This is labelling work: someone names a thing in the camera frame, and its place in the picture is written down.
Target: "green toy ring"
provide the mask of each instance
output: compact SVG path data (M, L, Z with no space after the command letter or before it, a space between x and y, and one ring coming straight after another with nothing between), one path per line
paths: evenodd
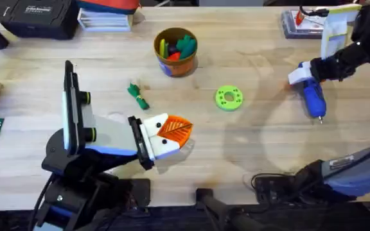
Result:
M243 101L242 92L235 86L222 86L215 94L216 105L226 111L236 110Z

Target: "blue tool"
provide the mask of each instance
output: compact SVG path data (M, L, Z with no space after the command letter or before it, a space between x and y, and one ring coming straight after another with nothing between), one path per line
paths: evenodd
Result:
M303 84L303 97L309 115L313 118L318 118L322 123L322 119L326 114L326 102L324 94L322 93L321 84L313 78L304 81Z

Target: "black case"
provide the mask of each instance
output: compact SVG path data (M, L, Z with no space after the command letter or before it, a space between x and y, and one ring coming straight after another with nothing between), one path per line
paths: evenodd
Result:
M22 38L74 37L79 7L74 0L13 0L1 24Z

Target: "wooden table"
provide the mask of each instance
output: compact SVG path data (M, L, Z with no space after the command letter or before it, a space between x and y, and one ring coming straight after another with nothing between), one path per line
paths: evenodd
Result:
M76 65L80 88L92 93L94 113L147 118L167 112L195 126L190 151L144 172L137 162L120 177L152 180L152 206L193 205L197 187L211 187L226 203L255 203L255 173L295 173L370 146L370 65L343 83L324 83L324 124L306 116L301 98L283 91L300 61L319 56L319 40L287 40L282 8L143 8L132 33L84 33L71 41L19 39L0 51L0 210L31 209L48 179L40 165L49 137L61 126L64 62ZM159 68L154 37L180 26L198 38L198 68L169 78ZM127 92L141 86L151 109ZM220 110L213 94L235 85L241 108ZM370 195L363 200L370 200Z

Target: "black cable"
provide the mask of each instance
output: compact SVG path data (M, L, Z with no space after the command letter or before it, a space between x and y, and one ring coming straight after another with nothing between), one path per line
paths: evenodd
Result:
M298 189L296 192L293 192L291 195L288 195L288 196L285 196L284 198L278 200L276 203L268 203L267 204L267 207L265 207L263 210L258 210L258 211L246 211L247 213L251 213L251 214L259 214L259 213L264 213L266 211L268 211L269 209L271 209L272 207L275 207L276 205L279 205L279 204L282 204L282 203L285 203L287 201L291 201L293 199L295 199L296 197L298 197L301 193L307 191L308 189L312 188L313 186L321 183L321 182L324 182L340 173L343 173L344 171L347 171L348 169L352 168L352 167L355 167L357 166L358 164L360 163L363 163L364 161L370 159L370 152L367 153L366 155L364 155L363 157L359 158L358 160L338 169L337 171L335 172L332 172L328 175L326 175L325 177L323 178L320 178L320 179L316 179L314 180L313 182L309 183L308 185Z
M318 10L312 10L310 12L306 12L303 9L303 3L304 3L304 1L302 1L302 3L299 5L299 10L301 11L301 13L303 13L306 16L310 16L310 17L311 16L327 17L328 14L329 14L329 10L328 9L318 9Z
M44 197L45 193L46 193L46 190L48 188L48 186L51 184L51 182L54 180L54 174L52 173L51 176L49 176L48 180L46 181L44 187L42 188L41 190L41 193L39 194L38 196L38 199L37 199L37 202L35 202L35 206L32 210L32 214L31 214L31 219L30 219L30 222L28 224L28 231L32 231L33 230L33 226L35 224L35 216L37 215L37 211L39 209L39 205L41 204L41 201L42 201L42 197Z

